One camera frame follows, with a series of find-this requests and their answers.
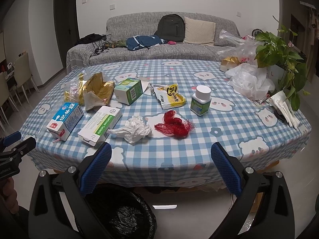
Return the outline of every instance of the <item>white pill bottle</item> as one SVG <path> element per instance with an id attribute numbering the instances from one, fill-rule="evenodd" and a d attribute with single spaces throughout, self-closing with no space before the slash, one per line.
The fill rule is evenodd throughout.
<path id="1" fill-rule="evenodd" d="M 211 92 L 212 90 L 208 86 L 198 85 L 196 92 L 192 96 L 190 109 L 199 116 L 208 112 L 212 100 Z"/>

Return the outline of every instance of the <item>person's hand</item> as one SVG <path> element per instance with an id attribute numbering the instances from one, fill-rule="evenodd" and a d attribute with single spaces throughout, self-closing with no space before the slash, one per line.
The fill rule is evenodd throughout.
<path id="1" fill-rule="evenodd" d="M 7 183 L 2 188 L 4 196 L 7 198 L 4 201 L 6 208 L 12 213 L 15 214 L 19 211 L 19 205 L 17 201 L 17 192 L 14 189 L 14 181 L 11 178 L 7 179 Z"/>

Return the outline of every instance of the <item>white chair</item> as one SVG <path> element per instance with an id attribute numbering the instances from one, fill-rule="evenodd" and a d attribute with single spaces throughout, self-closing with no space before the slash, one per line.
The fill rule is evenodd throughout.
<path id="1" fill-rule="evenodd" d="M 31 75 L 31 71 L 30 71 L 30 67 L 29 67 L 29 55 L 28 55 L 28 53 L 25 53 L 24 55 L 22 55 L 21 57 L 18 57 L 15 60 L 15 63 L 14 63 L 14 78 L 15 78 L 15 80 L 17 82 L 17 88 L 19 88 L 19 87 L 22 88 L 24 96 L 26 97 L 28 104 L 30 104 L 29 100 L 28 100 L 28 97 L 27 97 L 27 94 L 26 94 L 26 90 L 24 89 L 23 85 L 26 83 L 26 81 L 31 79 L 31 82 L 32 82 L 33 87 L 35 88 L 35 90 L 37 92 L 39 92 L 39 89 L 35 85 L 35 82 L 32 79 L 32 75 Z"/>
<path id="2" fill-rule="evenodd" d="M 0 105 L 1 105 L 1 107 L 0 107 L 0 108 L 1 108 L 2 114 L 3 114 L 3 116 L 4 116 L 5 120 L 6 120 L 6 122 L 7 122 L 8 125 L 10 126 L 9 121 L 8 121 L 8 119 L 7 119 L 7 116 L 5 115 L 4 110 L 3 110 L 3 108 L 2 108 L 2 105 L 6 102 L 7 99 L 9 99 L 9 101 L 10 101 L 11 104 L 12 104 L 12 106 L 13 106 L 17 111 L 19 111 L 19 110 L 18 110 L 18 108 L 17 108 L 15 102 L 14 102 L 14 101 L 11 99 L 11 97 L 10 97 L 9 89 L 8 89 L 8 86 L 7 86 L 7 81 L 5 80 L 5 76 L 4 76 L 4 73 L 3 73 L 3 72 L 0 73 L 0 91 L 1 91 L 1 93 L 0 93 Z M 3 127 L 3 125 L 2 125 L 1 122 L 0 122 L 0 126 L 1 126 L 1 128 L 5 131 L 5 129 L 4 129 L 4 127 Z"/>

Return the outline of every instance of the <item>doorway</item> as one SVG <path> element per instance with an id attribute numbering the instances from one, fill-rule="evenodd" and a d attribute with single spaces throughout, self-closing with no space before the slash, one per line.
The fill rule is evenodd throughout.
<path id="1" fill-rule="evenodd" d="M 79 40 L 76 0 L 53 0 L 55 35 L 63 67 L 66 55 Z"/>

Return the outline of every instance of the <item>floor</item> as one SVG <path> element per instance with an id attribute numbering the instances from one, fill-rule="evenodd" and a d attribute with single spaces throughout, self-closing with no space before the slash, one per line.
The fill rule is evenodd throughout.
<path id="1" fill-rule="evenodd" d="M 33 90 L 32 94 L 28 95 L 30 105 L 25 99 L 22 106 L 18 105 L 20 112 L 14 112 L 9 118 L 11 126 L 5 125 L 7 135 L 20 129 L 34 107 L 64 76 L 65 73 L 59 74 L 44 88 L 39 89 L 40 93 Z M 281 171 L 285 176 L 294 209 L 296 236 L 313 218 L 315 200 L 319 194 L 319 118 L 305 101 L 301 102 L 300 109 L 313 128 L 309 143 L 302 152 L 297 152 L 291 159 L 281 160 L 273 168 L 273 170 Z M 26 209 L 29 209 L 33 187 L 39 173 L 30 159 L 29 156 L 23 157 L 20 164 L 21 172 L 13 177 L 19 205 Z M 155 239 L 209 238 L 231 206 L 230 196 L 226 189 L 218 192 L 192 191 L 159 195 L 143 192 L 141 195 L 150 206 L 177 205 L 175 209 L 152 208 L 158 226 Z M 61 197 L 72 225 L 75 227 L 74 217 L 72 217 L 66 197 L 63 193 Z"/>

